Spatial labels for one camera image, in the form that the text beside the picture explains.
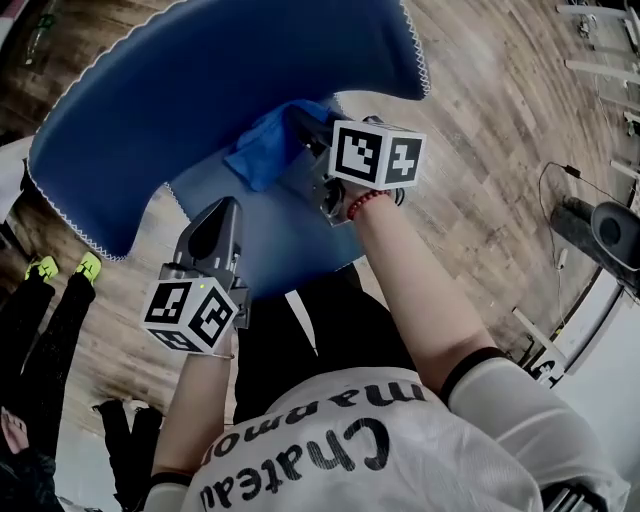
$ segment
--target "person's arm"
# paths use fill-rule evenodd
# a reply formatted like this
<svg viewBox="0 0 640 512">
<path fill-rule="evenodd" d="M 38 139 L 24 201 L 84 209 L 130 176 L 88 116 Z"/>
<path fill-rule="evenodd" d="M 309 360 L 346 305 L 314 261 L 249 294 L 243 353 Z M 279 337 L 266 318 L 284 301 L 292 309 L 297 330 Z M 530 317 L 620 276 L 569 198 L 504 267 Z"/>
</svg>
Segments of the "person's arm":
<svg viewBox="0 0 640 512">
<path fill-rule="evenodd" d="M 495 344 L 469 299 L 389 197 L 366 202 L 354 223 L 420 379 L 439 393 L 460 361 Z"/>
<path fill-rule="evenodd" d="M 206 450 L 224 431 L 230 366 L 228 359 L 187 356 L 158 437 L 153 475 L 192 476 L 200 468 Z"/>
<path fill-rule="evenodd" d="M 55 492 L 55 461 L 29 446 L 27 426 L 20 418 L 2 407 L 0 426 L 12 457 L 9 465 L 42 510 L 62 512 Z"/>
<path fill-rule="evenodd" d="M 368 201 L 354 222 L 422 382 L 495 439 L 543 491 L 579 483 L 609 510 L 622 510 L 628 485 L 589 425 L 499 357 L 478 313 L 391 199 Z"/>
</svg>

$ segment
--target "white sleeve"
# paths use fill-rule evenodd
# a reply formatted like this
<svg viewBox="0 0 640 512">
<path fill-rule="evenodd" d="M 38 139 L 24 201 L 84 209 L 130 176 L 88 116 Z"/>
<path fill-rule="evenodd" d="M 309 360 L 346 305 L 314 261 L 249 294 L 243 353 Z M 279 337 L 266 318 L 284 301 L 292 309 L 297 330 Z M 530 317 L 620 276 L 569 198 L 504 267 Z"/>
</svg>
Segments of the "white sleeve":
<svg viewBox="0 0 640 512">
<path fill-rule="evenodd" d="M 579 483 L 603 498 L 610 511 L 623 510 L 629 484 L 587 422 L 513 362 L 492 357 L 476 358 L 474 364 L 472 356 L 443 387 L 451 412 L 495 439 L 541 490 Z"/>
<path fill-rule="evenodd" d="M 154 475 L 142 512 L 180 512 L 190 481 L 191 479 L 184 475 Z"/>
</svg>

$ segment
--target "shoe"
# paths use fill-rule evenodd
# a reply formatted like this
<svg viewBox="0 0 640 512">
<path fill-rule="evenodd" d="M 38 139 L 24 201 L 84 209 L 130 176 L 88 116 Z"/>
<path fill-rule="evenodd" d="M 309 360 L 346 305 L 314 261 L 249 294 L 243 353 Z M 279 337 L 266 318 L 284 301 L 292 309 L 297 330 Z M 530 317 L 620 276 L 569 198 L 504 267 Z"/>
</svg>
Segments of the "shoe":
<svg viewBox="0 0 640 512">
<path fill-rule="evenodd" d="M 27 267 L 24 275 L 25 280 L 29 279 L 31 272 L 36 271 L 46 283 L 58 274 L 58 265 L 51 256 L 45 256 L 40 261 L 34 261 Z"/>
<path fill-rule="evenodd" d="M 84 275 L 93 286 L 100 269 L 102 269 L 102 263 L 100 263 L 98 257 L 91 252 L 85 252 L 80 265 L 76 268 L 76 274 Z"/>
<path fill-rule="evenodd" d="M 127 405 L 134 412 L 140 412 L 144 409 L 149 409 L 149 404 L 147 402 L 145 402 L 144 400 L 137 400 L 135 398 L 128 400 Z"/>
<path fill-rule="evenodd" d="M 111 402 L 119 402 L 122 403 L 122 400 L 120 400 L 119 398 L 103 398 L 99 403 L 94 403 L 91 406 L 91 410 L 93 412 L 100 412 L 100 409 L 102 408 L 103 405 L 107 405 Z"/>
</svg>

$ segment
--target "wall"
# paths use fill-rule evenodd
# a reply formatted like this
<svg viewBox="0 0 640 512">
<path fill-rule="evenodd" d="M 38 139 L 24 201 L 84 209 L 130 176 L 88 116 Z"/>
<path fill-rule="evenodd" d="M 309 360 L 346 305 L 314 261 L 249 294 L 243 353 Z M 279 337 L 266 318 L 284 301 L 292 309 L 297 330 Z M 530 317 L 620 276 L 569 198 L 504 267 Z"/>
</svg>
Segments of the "wall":
<svg viewBox="0 0 640 512">
<path fill-rule="evenodd" d="M 56 494 L 84 507 L 120 512 L 109 454 L 100 436 L 63 421 L 56 457 Z"/>
<path fill-rule="evenodd" d="M 596 334 L 619 294 L 620 285 L 616 279 L 606 270 L 602 270 L 589 293 L 554 340 L 556 347 L 569 361 L 573 361 Z M 573 368 L 569 369 L 569 373 L 573 373 Z"/>
<path fill-rule="evenodd" d="M 640 306 L 623 295 L 554 391 L 592 426 L 623 477 L 640 462 Z"/>
</svg>

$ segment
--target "person's leg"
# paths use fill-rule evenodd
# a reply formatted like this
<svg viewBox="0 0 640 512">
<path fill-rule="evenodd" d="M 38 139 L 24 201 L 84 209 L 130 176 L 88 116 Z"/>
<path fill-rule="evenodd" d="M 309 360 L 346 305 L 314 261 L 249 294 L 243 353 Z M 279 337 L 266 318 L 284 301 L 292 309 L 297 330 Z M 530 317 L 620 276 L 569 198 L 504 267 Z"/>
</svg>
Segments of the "person's leg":
<svg viewBox="0 0 640 512">
<path fill-rule="evenodd" d="M 353 265 L 298 290 L 309 314 L 323 372 L 359 366 L 415 370 L 391 313 L 362 291 Z"/>
<path fill-rule="evenodd" d="M 85 254 L 18 381 L 18 416 L 27 423 L 32 445 L 52 458 L 58 443 L 69 368 L 80 327 L 96 296 L 92 282 L 99 271 L 99 260 L 91 253 Z"/>
<path fill-rule="evenodd" d="M 238 329 L 233 422 L 263 415 L 280 396 L 317 375 L 318 358 L 284 296 L 255 301 L 249 329 Z"/>
<path fill-rule="evenodd" d="M 27 277 L 0 310 L 0 403 L 11 409 L 12 394 L 55 291 L 46 281 L 58 273 L 51 256 L 27 270 Z"/>
<path fill-rule="evenodd" d="M 131 445 L 133 446 L 132 462 L 135 465 L 135 505 L 138 504 L 143 494 L 147 491 L 153 456 L 158 443 L 162 425 L 162 413 L 153 407 L 140 409 L 131 429 Z"/>
<path fill-rule="evenodd" d="M 130 508 L 133 501 L 134 481 L 132 465 L 135 464 L 129 424 L 120 400 L 109 400 L 95 407 L 102 416 L 104 443 L 109 452 L 109 463 L 115 480 L 116 499 L 123 508 Z"/>
</svg>

